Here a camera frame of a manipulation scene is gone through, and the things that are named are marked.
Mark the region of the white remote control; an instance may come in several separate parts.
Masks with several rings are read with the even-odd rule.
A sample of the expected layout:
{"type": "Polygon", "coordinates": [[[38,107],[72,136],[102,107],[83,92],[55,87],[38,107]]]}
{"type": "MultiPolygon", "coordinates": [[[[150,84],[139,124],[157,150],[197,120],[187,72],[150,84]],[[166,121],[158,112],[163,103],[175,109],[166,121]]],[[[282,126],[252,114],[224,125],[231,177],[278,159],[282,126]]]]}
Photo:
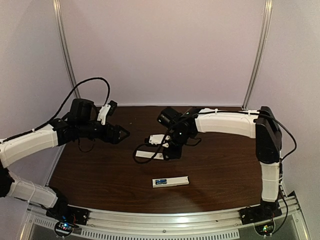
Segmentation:
{"type": "Polygon", "coordinates": [[[188,176],[152,179],[153,188],[176,187],[176,186],[184,186],[189,184],[190,184],[190,181],[188,176]],[[160,179],[166,179],[167,184],[155,185],[155,182],[156,182],[155,180],[160,180],[160,179]]]}

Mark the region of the blue AAA battery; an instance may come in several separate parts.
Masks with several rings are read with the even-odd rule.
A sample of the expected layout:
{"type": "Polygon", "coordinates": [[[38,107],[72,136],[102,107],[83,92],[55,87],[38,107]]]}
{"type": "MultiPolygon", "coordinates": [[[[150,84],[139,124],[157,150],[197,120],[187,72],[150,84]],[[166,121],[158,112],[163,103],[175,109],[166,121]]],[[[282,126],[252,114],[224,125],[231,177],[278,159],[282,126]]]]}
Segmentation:
{"type": "Polygon", "coordinates": [[[162,179],[162,181],[155,181],[155,185],[166,185],[167,184],[167,181],[165,180],[165,181],[163,181],[163,179],[162,179]]]}

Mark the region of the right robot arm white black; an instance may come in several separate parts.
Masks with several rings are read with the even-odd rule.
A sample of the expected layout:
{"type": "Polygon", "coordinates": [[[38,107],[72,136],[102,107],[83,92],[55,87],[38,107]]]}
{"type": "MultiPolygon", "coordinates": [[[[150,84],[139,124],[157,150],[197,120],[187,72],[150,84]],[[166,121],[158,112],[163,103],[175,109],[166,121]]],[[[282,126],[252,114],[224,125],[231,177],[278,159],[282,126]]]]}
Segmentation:
{"type": "Polygon", "coordinates": [[[276,208],[281,182],[282,132],[269,107],[247,111],[192,107],[184,113],[166,107],[157,121],[167,131],[149,142],[163,148],[165,160],[180,158],[182,147],[199,133],[222,133],[254,139],[262,176],[260,204],[270,209],[276,208]]]}

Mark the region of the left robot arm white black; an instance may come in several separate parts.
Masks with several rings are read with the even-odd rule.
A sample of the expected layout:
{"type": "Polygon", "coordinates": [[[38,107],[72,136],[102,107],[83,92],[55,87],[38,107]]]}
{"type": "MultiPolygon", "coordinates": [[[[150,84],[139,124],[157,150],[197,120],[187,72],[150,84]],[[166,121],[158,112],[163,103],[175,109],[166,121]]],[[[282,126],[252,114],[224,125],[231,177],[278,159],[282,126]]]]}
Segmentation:
{"type": "Polygon", "coordinates": [[[47,209],[65,204],[67,201],[58,190],[24,180],[10,172],[8,167],[34,153],[80,139],[99,139],[105,143],[119,144],[130,136],[130,132],[120,125],[107,122],[107,117],[116,108],[114,101],[97,109],[93,101],[77,98],[72,101],[69,112],[63,118],[54,118],[39,129],[1,140],[0,196],[36,203],[47,209]]]}

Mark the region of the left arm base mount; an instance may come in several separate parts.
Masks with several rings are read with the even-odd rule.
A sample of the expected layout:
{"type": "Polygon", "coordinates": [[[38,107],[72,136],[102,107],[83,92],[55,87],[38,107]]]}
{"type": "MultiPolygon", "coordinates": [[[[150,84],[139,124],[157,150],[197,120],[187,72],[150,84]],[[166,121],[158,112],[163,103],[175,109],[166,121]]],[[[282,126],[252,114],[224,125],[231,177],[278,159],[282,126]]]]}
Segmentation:
{"type": "Polygon", "coordinates": [[[62,205],[61,207],[46,208],[46,216],[57,220],[53,230],[59,238],[69,237],[72,233],[80,231],[81,226],[87,224],[90,211],[86,208],[62,205]]]}

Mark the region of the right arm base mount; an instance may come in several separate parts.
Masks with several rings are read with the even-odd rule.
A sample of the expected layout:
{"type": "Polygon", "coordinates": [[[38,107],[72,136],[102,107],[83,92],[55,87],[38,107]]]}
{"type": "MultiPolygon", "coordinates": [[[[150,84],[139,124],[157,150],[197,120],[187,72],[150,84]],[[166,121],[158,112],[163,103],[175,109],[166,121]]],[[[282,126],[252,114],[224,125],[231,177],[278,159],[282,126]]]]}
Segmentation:
{"type": "Polygon", "coordinates": [[[247,206],[239,210],[242,225],[253,224],[255,232],[262,237],[271,236],[276,230],[275,217],[282,215],[279,205],[247,206]]]}

